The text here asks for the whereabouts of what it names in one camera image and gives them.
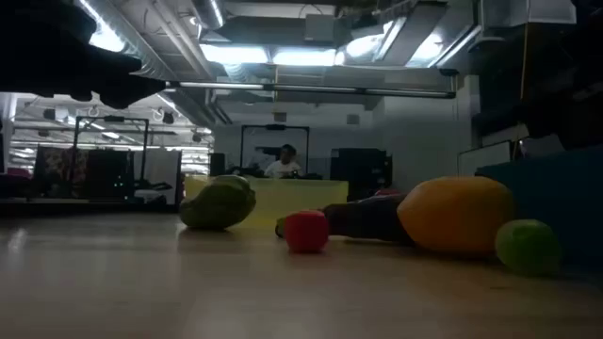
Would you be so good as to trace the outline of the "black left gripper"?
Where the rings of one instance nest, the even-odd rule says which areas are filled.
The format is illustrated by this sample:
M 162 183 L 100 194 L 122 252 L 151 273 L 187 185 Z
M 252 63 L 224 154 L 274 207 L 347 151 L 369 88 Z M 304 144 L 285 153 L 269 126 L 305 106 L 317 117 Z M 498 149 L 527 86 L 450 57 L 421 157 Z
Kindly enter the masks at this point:
M 91 85 L 91 90 L 99 95 L 104 105 L 116 109 L 125 109 L 165 88 L 164 80 L 131 74 L 110 75 L 94 80 Z

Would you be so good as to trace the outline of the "small red tomato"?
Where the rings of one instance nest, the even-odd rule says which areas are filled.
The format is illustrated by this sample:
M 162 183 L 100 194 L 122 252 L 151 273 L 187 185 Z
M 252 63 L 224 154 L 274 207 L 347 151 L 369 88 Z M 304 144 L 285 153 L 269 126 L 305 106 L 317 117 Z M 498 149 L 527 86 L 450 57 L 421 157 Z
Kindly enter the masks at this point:
M 322 252 L 329 240 L 329 223 L 318 210 L 305 210 L 279 218 L 275 234 L 292 253 Z

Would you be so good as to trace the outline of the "long purple eggplant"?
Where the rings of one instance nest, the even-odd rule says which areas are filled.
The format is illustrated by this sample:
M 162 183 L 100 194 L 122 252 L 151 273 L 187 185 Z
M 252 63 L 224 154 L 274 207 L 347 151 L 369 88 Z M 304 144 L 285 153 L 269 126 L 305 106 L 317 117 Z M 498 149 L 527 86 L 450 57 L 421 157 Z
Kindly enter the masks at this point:
M 406 198 L 402 194 L 373 196 L 363 200 L 334 203 L 322 209 L 330 235 L 373 239 L 413 247 L 414 240 L 403 228 L 397 210 Z

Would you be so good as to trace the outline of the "small green lime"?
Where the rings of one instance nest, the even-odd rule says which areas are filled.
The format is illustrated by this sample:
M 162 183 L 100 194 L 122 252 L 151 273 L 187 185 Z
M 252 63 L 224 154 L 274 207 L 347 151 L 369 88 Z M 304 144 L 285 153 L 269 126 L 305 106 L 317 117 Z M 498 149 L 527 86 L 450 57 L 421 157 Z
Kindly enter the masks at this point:
M 498 260 L 515 273 L 528 276 L 557 274 L 562 247 L 553 230 L 537 219 L 516 219 L 497 232 Z

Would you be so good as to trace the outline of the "white panel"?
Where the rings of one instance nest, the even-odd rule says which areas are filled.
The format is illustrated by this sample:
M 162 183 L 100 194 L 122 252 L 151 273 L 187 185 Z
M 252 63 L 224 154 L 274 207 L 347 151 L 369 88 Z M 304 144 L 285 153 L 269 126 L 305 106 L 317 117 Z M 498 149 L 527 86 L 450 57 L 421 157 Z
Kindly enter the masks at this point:
M 145 164 L 142 164 L 144 152 L 134 152 L 134 197 L 144 203 L 178 205 L 182 196 L 182 153 L 148 149 L 145 154 Z

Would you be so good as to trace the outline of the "black cabinet with green lights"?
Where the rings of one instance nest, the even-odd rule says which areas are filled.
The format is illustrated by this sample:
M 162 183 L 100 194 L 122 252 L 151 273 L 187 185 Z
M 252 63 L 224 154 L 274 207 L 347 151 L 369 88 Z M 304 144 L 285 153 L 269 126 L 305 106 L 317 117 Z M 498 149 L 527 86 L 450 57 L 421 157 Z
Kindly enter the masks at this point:
M 92 150 L 86 166 L 84 195 L 90 199 L 125 200 L 132 187 L 130 153 Z

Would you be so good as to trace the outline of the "patterned cloth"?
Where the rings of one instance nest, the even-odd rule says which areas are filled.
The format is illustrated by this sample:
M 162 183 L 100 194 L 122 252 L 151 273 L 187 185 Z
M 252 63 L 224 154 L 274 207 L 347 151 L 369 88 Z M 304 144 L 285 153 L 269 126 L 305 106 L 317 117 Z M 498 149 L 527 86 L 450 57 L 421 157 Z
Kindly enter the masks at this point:
M 39 147 L 33 171 L 33 182 L 44 197 L 80 198 L 86 182 L 90 152 L 73 148 Z

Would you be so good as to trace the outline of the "fluorescent ceiling light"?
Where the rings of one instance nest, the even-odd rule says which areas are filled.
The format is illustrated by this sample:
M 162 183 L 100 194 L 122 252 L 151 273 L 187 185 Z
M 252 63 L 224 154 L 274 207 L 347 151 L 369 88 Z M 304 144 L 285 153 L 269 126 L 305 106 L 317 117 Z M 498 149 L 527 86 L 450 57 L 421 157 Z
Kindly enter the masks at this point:
M 272 63 L 285 66 L 331 67 L 341 63 L 342 54 L 335 49 L 279 49 L 272 57 Z

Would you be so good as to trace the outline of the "long ceiling pipe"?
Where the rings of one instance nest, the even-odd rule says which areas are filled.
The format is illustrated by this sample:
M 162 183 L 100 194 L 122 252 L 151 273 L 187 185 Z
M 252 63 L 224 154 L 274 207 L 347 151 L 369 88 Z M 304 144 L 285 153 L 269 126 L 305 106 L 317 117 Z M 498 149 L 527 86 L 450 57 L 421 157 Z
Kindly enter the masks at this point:
M 331 94 L 349 94 L 365 96 L 413 97 L 430 99 L 453 99 L 454 91 L 436 91 L 420 89 L 371 89 L 333 86 L 310 86 L 291 84 L 226 83 L 226 82 L 178 82 L 166 81 L 165 89 L 230 89 L 252 91 L 291 91 Z

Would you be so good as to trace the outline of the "grey ceiling unit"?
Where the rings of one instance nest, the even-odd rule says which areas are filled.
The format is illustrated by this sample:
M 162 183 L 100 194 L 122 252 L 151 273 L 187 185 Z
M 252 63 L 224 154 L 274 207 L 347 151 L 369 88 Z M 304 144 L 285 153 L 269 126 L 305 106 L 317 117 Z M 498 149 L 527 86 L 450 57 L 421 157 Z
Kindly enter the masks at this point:
M 307 41 L 332 42 L 334 40 L 333 16 L 307 14 L 305 16 L 304 39 Z

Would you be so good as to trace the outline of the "white board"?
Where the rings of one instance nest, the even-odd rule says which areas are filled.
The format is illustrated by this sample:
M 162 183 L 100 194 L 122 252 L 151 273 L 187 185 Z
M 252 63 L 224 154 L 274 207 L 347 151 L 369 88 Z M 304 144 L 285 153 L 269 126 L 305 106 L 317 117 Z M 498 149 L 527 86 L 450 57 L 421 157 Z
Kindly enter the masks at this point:
M 479 168 L 506 163 L 511 160 L 512 143 L 502 141 L 458 154 L 458 174 L 472 176 Z

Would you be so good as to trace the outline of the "light grey panel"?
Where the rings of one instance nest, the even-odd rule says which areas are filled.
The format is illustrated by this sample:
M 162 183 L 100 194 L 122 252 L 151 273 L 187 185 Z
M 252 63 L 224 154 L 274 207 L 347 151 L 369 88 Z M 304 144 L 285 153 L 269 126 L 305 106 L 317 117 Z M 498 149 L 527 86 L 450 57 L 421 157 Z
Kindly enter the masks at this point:
M 564 150 L 557 135 L 533 138 L 527 137 L 519 141 L 519 146 L 524 157 L 542 157 Z

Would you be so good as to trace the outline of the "blue plastic basket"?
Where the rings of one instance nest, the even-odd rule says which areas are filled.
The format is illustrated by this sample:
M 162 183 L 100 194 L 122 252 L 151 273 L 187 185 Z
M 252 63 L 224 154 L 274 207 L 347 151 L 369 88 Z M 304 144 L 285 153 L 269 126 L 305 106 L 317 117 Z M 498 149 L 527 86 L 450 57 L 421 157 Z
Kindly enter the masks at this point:
M 476 174 L 512 191 L 519 218 L 550 226 L 567 264 L 603 271 L 603 145 L 485 166 Z

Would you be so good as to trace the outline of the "black robot station frame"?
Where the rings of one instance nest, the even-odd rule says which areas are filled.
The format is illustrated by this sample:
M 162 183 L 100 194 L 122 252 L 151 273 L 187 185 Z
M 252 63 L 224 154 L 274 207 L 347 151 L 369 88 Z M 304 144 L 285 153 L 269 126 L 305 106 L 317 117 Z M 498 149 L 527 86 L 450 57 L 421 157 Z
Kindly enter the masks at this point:
M 74 170 L 75 170 L 77 154 L 78 154 L 78 139 L 79 139 L 79 134 L 80 134 L 80 122 L 83 120 L 89 121 L 90 124 L 92 124 L 93 122 L 95 122 L 97 120 L 103 120 L 105 122 L 142 121 L 144 123 L 144 130 L 143 130 L 142 158 L 141 158 L 141 165 L 140 165 L 139 181 L 142 182 L 145 180 L 145 166 L 146 166 L 147 147 L 148 147 L 148 139 L 149 139 L 149 132 L 150 132 L 150 121 L 148 119 L 126 118 L 124 116 L 117 116 L 117 115 L 108 115 L 108 116 L 103 116 L 103 117 L 100 117 L 100 116 L 97 116 L 97 117 L 76 116 L 75 121 L 74 121 L 75 124 L 74 124 L 74 131 L 73 131 L 73 143 L 72 143 L 72 148 L 71 148 L 72 149 L 71 159 L 70 159 L 70 163 L 69 163 L 70 169 L 69 169 L 69 174 L 67 176 L 70 186 L 73 185 Z
M 244 124 L 240 130 L 239 165 L 247 167 L 259 151 L 267 151 L 277 157 L 278 149 L 290 144 L 298 152 L 298 162 L 307 173 L 310 146 L 310 128 L 308 126 L 288 126 L 284 124 Z

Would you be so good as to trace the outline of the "silver ventilation duct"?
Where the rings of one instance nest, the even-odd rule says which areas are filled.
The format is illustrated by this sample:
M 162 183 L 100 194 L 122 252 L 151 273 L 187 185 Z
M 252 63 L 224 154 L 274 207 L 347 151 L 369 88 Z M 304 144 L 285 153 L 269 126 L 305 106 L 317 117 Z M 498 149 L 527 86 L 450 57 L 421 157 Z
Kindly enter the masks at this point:
M 199 46 L 191 0 L 74 0 L 98 24 L 92 42 L 139 58 L 141 74 L 179 81 L 214 80 Z

